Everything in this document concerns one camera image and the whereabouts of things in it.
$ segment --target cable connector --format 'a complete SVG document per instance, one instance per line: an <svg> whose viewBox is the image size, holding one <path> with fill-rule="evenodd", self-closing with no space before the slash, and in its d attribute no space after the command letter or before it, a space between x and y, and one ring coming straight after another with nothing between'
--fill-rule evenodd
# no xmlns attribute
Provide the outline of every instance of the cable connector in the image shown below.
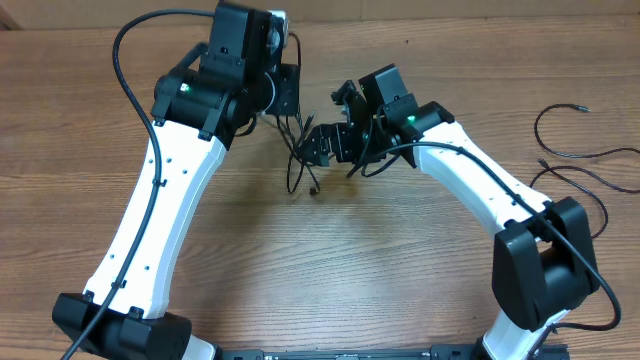
<svg viewBox="0 0 640 360"><path fill-rule="evenodd" d="M574 109L576 109L578 111L582 111L582 112L591 112L591 109L589 109L586 106L582 106L582 105L574 105Z"/></svg>

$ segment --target black cable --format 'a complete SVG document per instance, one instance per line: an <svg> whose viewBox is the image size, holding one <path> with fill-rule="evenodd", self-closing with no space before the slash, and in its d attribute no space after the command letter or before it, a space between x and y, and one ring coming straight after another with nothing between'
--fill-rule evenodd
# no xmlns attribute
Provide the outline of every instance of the black cable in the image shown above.
<svg viewBox="0 0 640 360"><path fill-rule="evenodd" d="M578 188L580 191L584 192L585 194L591 196L597 203L598 205L600 205L600 208L602 209L602 213L604 214L604 222L602 224L602 227L600 228L600 230L598 230L598 232L596 232L595 234L591 235L591 239L594 240L596 239L598 236L602 235L602 233L604 232L604 230L607 228L607 225L609 225L609 212L607 211L607 207L604 205L604 202L602 202L602 200L600 200L600 198L594 194L591 190L585 188L584 186L578 184L577 182L568 179L560 174L558 174L556 172L556 170L575 170L575 171L580 171L583 172L591 177L597 177L597 175L595 175L594 173L592 173L589 170L585 170L583 168L579 168L576 166L554 166L554 167L550 167L549 164L547 164L547 162L544 159L538 159L538 162L540 163L540 165L542 165L542 167L544 168L544 170L540 171L536 176L534 176L534 178L531 180L531 184L529 184L530 188L533 188L533 185L536 183L536 181L538 181L538 179L550 172L553 175L555 175L557 178L569 183L572 186L575 186L576 188Z"/></svg>
<svg viewBox="0 0 640 360"><path fill-rule="evenodd" d="M297 72L298 72L298 79L300 79L300 74L302 70L302 49L300 44L300 38L294 32L289 32L289 36L296 41L296 49L297 49L297 56L298 56ZM289 125L289 116L285 117L285 122L283 123L282 120L280 119L280 116L275 115L275 119L276 119L275 127L278 129L278 132L280 133L282 140L284 141L285 145L287 145L287 149L289 150L289 161L287 162L287 191L290 194L297 191L298 185L302 180L302 174L305 169L307 170L307 172L309 173L309 175L311 176L311 179L315 184L315 187L309 190L309 194L313 196L320 192L320 183L318 182L318 179L316 178L315 174L311 170L311 166L309 165L309 163L302 158L301 151L300 151L300 145L302 145L302 142L309 131L309 128L311 126L311 123L313 122L314 117L315 117L315 113L312 112L311 115L307 117L307 121L303 123L300 104L298 104L298 110L295 115L295 118L296 118L296 123L298 124L298 128L300 130L300 136L298 139L296 139L295 135L293 135L293 132L291 131L291 126ZM300 171L298 172L298 176L292 188L291 187L291 169L292 169L291 165L293 163L293 160L295 160L300 164Z"/></svg>
<svg viewBox="0 0 640 360"><path fill-rule="evenodd" d="M133 28L134 26L136 26L137 24L143 21L146 21L158 16L164 16L164 15L196 15L196 16L213 17L214 13L208 12L208 11L189 10L189 9L167 9L167 10L154 11L154 12L150 12L148 14L139 16L136 19L130 21L128 24L122 27L122 29L120 29L120 31L118 32L118 35L116 35L116 38L113 42L113 51L112 51L113 69L115 70L116 77L118 78L118 81L120 82L120 85L124 90L124 93L127 95L129 100L131 101L131 104L133 105L134 109L140 116L142 123L147 129L147 132L149 133L149 140L151 141L151 146L153 147L153 153L154 153L154 158L156 163L155 175L153 177L153 187L151 189L151 195L149 196L149 203L147 204L147 209L145 210L144 216L142 218L142 222L140 223L140 227L138 228L138 232L136 233L136 237L134 238L133 243L131 244L131 248L129 249L129 252L127 253L126 258L122 263L122 268L120 269L120 272L118 272L118 276L116 277L116 280L111 284L111 290L107 294L107 297L105 298L105 300L102 302L100 309L98 309L98 312L91 319L89 324L87 324L87 326L82 331L80 336L78 336L78 338L73 342L73 344L69 346L69 348L61 358L63 360L70 359L71 356L80 347L82 342L89 336L93 328L96 326L96 324L100 321L102 316L104 316L104 313L109 308L109 304L111 304L111 301L116 296L118 289L122 287L124 277L127 273L127 270L129 269L129 266L131 265L131 261L133 260L133 257L135 256L136 251L138 250L138 246L142 241L142 236L144 235L147 225L149 224L149 219L151 218L151 214L153 213L153 208L155 206L156 199L158 197L158 191L161 185L160 179L162 177L162 156L160 154L160 145L158 144L158 138L156 137L155 131L153 130L153 125L151 124L151 121L149 121L149 118L147 117L144 110L142 109L142 106L140 105L135 95L133 94L133 91L131 91L131 88L129 88L129 85L124 79L124 75L122 74L122 69L120 68L119 50L120 50L120 42L122 41L122 38L129 30L131 30L131 28Z"/></svg>
<svg viewBox="0 0 640 360"><path fill-rule="evenodd" d="M256 129L256 125L258 125L258 115L253 114L253 119L251 120L251 124L247 128L247 130L243 131L240 134L236 134L236 137L247 136L253 133L253 130Z"/></svg>
<svg viewBox="0 0 640 360"><path fill-rule="evenodd" d="M548 151L548 152L550 152L550 153L552 153L554 155L573 158L573 159L591 159L591 158L610 155L610 154L613 154L613 153L616 153L616 152L620 152L620 151L631 151L631 152L634 152L636 154L640 154L640 150L635 149L635 148L631 148L631 147L621 147L621 148L612 149L612 150L608 150L608 151L597 153L597 154L586 154L586 155L569 154L569 153L560 152L560 151L556 151L556 150L551 149L550 147L545 145L545 143L540 138L540 134L538 133L538 123L540 122L540 119L542 118L542 116L547 111L549 111L551 109L558 109L558 108L569 108L569 109L574 109L574 110L581 111L581 112L591 112L591 110L588 107L582 106L582 105L576 105L576 104L554 104L554 105L551 105L551 106L547 106L544 110L542 110L542 112L540 112L540 114L536 118L535 123L533 124L533 133L534 133L534 135L536 137L536 140L538 141L538 144L540 144L540 146L542 146L542 148L545 149L546 151Z"/></svg>
<svg viewBox="0 0 640 360"><path fill-rule="evenodd" d="M362 174L362 176L364 176L364 177L366 177L366 178L374 177L374 176L376 176L376 175L378 175L378 174L382 173L383 171L387 170L387 169L388 169L391 165L393 165L393 163L394 163L394 162L396 162L396 160L398 160L399 158L400 158L400 154L395 154L395 155L393 156L393 158L391 158L391 160L387 161L384 165L382 165L382 166L380 167L380 169L378 169L378 170L376 170L376 171L374 171L374 172L372 172L372 173L370 173L370 174L366 174L366 173L365 173L365 170L367 170L367 165L365 164L365 165L362 167L362 172L361 172L361 174Z"/></svg>
<svg viewBox="0 0 640 360"><path fill-rule="evenodd" d="M367 168L367 150L369 150L369 144L371 143L371 138L373 137L373 123L374 121L376 123L380 123L380 117L382 116L382 109L384 107L384 104L378 106L378 109L376 110L376 119L370 119L369 121L369 132L367 133L367 140L364 142L364 147L362 148L362 154L360 155L360 159L358 159L358 161L356 162L356 164L353 166L353 168L347 173L347 179L350 179L353 174L355 174L360 168L362 168L362 174L364 176L364 170L366 170ZM389 168L389 166L391 166L391 164L387 164L388 166L383 166L384 170L386 170L387 168Z"/></svg>
<svg viewBox="0 0 640 360"><path fill-rule="evenodd" d="M480 160L471 152L467 151L465 148L461 146L455 146L451 144L444 144L444 143L438 143L438 142L427 142L427 141L415 142L415 143L409 143L409 144L402 144L402 145L398 145L398 146L394 146L389 149L386 149L370 157L367 162L370 163L372 161L381 159L386 154L389 154L389 153L397 152L403 149L420 147L420 146L428 146L428 147L453 150L460 155L466 156L467 158L472 160L474 163L476 163L482 170L484 170L484 172L489 177L491 177L498 184L498 186L500 186L507 193L507 195L509 195L513 199L515 203L517 203L518 205L522 206L522 208L527 210L527 212L529 212L533 217L535 217L540 222L540 224L546 227L576 258L578 258L578 260L580 260L580 262L585 266L587 271L589 271L589 273L596 279L598 284L602 286L602 289L609 297L609 300L611 301L611 305L613 307L614 316L611 322L604 325L585 325L585 324L569 323L569 322L553 324L547 328L546 334L544 334L544 338L548 336L549 332L556 331L559 328L571 328L571 329L589 330L589 331L607 331L615 328L616 326L618 326L618 324L620 324L620 319L622 316L622 309L620 307L620 302L618 301L618 298L613 292L613 289L611 289L611 287L609 286L607 281L602 277L602 275L600 275L598 271L595 270L593 266L591 266L591 264L582 256L582 254L580 254L580 252L569 242L569 240L565 238L565 236L558 229L556 229L552 224L550 224L535 209L529 206L529 204L527 204L524 200L522 200L522 197L519 194L516 194L513 190L511 190L511 188L509 188L509 186L504 181L502 181L502 179L500 179L500 177L495 172L493 172L493 170L491 170L491 168L487 164L485 164L482 160Z"/></svg>

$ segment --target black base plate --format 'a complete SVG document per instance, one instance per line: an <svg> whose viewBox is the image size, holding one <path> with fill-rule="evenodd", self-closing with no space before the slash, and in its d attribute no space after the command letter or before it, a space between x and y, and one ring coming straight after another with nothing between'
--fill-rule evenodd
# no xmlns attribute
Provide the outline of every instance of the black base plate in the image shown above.
<svg viewBox="0 0 640 360"><path fill-rule="evenodd" d="M260 350L221 351L218 360L478 360L474 345L434 345L412 350L332 350L262 352ZM544 346L536 360L569 360L566 345Z"/></svg>

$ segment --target black bracket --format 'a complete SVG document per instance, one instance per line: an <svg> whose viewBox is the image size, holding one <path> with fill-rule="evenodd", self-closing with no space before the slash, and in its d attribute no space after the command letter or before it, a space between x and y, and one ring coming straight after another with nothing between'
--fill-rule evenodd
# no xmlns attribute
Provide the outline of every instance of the black bracket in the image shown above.
<svg viewBox="0 0 640 360"><path fill-rule="evenodd" d="M82 294L60 294L51 317L75 341L100 308ZM143 320L142 310L132 307L128 314L108 309L80 347L107 359L181 359L191 335L191 322L165 313L159 319Z"/></svg>
<svg viewBox="0 0 640 360"><path fill-rule="evenodd" d="M542 214L597 269L589 222L584 208L566 198L549 204ZM551 242L538 251L536 237ZM551 316L580 306L599 284L536 217L509 221L495 236L493 293L505 314L522 329L535 331Z"/></svg>

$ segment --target table surface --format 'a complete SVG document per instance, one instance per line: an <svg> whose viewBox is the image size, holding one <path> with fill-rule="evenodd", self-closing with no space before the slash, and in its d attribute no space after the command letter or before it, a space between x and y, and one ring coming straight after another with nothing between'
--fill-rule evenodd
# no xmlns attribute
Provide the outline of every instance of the table surface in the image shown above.
<svg viewBox="0 0 640 360"><path fill-rule="evenodd" d="M640 143L640 17L445 19L294 24L302 39L302 111L342 121L329 93L395 62L420 103L436 100L471 138L528 182L544 157L638 187L633 154L570 160L567 152ZM121 62L145 107L158 77L206 26L127 35ZM68 339L51 322L60 292L79 292L118 227L147 134L111 65L116 30L0 34L0 357L58 358ZM293 51L288 50L292 60ZM492 241L444 188L406 163L373 179L346 164L316 171L322 193L285 188L288 153L260 123L236 139L195 213L173 279L170 311L225 348L379 349L472 343L492 324ZM609 207L595 242L599 268L623 307L619 329L564 330L576 359L636 358L640 349L640 198L575 173ZM552 198L576 197L592 231L603 215L575 188L543 178ZM599 292L569 319L610 320Z"/></svg>

